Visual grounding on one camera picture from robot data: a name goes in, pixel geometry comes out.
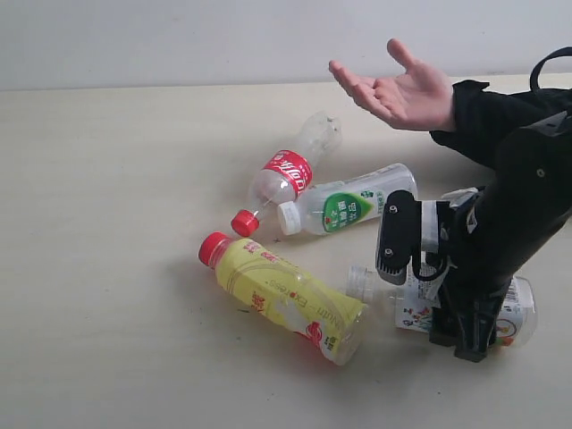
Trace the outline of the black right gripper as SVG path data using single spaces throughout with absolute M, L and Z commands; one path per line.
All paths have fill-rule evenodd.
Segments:
M 456 358 L 481 362 L 496 341 L 496 321 L 515 272 L 518 194 L 507 187 L 467 188 L 442 200 L 452 212 L 449 270 L 438 292 L 441 308 L 433 308 L 429 341 L 456 345 Z

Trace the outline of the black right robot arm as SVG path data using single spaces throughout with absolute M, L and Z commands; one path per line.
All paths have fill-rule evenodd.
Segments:
M 453 130 L 433 131 L 433 139 L 495 177 L 452 212 L 451 267 L 430 340 L 479 362 L 496 338 L 514 273 L 571 216 L 571 92 L 504 95 L 465 81 L 453 88 L 453 120 Z

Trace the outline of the black sleeved forearm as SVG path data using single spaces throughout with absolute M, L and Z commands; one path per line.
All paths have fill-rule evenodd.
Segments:
M 432 130 L 433 141 L 493 169 L 497 146 L 514 130 L 571 107 L 571 91 L 545 88 L 512 94 L 489 91 L 488 82 L 453 85 L 454 130 Z

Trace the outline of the open bare human hand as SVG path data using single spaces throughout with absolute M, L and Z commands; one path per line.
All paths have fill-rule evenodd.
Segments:
M 361 76 L 337 61 L 329 72 L 354 103 L 395 130 L 456 129 L 453 87 L 449 77 L 415 57 L 396 38 L 387 42 L 390 57 L 404 68 L 394 77 Z

